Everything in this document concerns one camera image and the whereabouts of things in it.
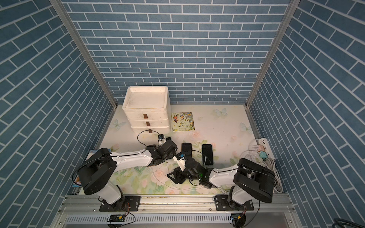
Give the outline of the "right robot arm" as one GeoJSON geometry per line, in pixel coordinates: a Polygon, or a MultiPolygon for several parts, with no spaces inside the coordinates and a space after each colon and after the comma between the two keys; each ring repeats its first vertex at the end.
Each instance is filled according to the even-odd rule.
{"type": "Polygon", "coordinates": [[[198,181],[206,189],[230,185],[229,202],[240,205],[251,199],[272,202],[277,184],[275,173],[248,159],[241,158],[238,164],[222,169],[204,168],[192,157],[175,156],[174,161],[179,166],[167,177],[175,184],[198,181]]]}

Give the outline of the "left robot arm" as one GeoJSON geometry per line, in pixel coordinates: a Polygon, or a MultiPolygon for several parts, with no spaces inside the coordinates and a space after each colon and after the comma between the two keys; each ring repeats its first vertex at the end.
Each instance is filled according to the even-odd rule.
{"type": "Polygon", "coordinates": [[[76,169],[86,195],[96,194],[108,205],[122,203],[121,188],[110,181],[114,173],[134,167],[150,167],[164,163],[176,155],[177,145],[166,140],[161,145],[149,145],[140,151],[112,153],[101,148],[76,169]]]}

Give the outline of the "colourful children's picture book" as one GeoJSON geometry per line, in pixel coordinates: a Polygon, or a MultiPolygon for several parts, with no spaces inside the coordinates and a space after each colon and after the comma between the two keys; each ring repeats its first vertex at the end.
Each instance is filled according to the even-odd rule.
{"type": "Polygon", "coordinates": [[[194,131],[194,117],[192,112],[172,113],[173,132],[194,131]]]}

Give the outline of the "white three-drawer storage box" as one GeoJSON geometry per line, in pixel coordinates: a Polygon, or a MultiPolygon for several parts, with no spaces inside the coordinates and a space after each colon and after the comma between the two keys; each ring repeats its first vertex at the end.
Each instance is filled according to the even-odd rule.
{"type": "Polygon", "coordinates": [[[172,131],[172,111],[166,86],[130,86],[122,108],[136,134],[144,130],[162,134],[172,131]]]}

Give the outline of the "small black controller board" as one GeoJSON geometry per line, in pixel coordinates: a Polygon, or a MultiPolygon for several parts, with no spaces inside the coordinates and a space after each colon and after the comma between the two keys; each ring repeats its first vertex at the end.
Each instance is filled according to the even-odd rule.
{"type": "Polygon", "coordinates": [[[113,222],[123,223],[123,222],[125,222],[125,218],[126,218],[126,215],[122,215],[122,214],[110,215],[107,222],[109,222],[109,223],[113,223],[113,222]]]}

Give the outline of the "white power strip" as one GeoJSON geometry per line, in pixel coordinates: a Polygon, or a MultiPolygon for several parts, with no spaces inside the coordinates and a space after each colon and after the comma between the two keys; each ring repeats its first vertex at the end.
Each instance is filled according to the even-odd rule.
{"type": "Polygon", "coordinates": [[[265,152],[269,158],[275,159],[275,155],[271,149],[270,143],[267,138],[256,139],[255,149],[258,153],[265,152]]]}

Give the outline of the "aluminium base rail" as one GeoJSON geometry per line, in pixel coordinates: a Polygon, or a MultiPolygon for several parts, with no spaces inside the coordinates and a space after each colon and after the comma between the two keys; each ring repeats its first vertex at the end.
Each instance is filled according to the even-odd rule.
{"type": "MultiPolygon", "coordinates": [[[[142,195],[136,196],[128,203],[128,211],[142,213],[219,213],[234,212],[225,202],[226,197],[214,194],[175,194],[175,195],[142,195]]],[[[272,203],[259,202],[256,199],[246,204],[247,212],[295,212],[287,194],[274,194],[272,203]]],[[[100,211],[102,202],[94,195],[68,195],[58,214],[105,214],[100,211]]]]}

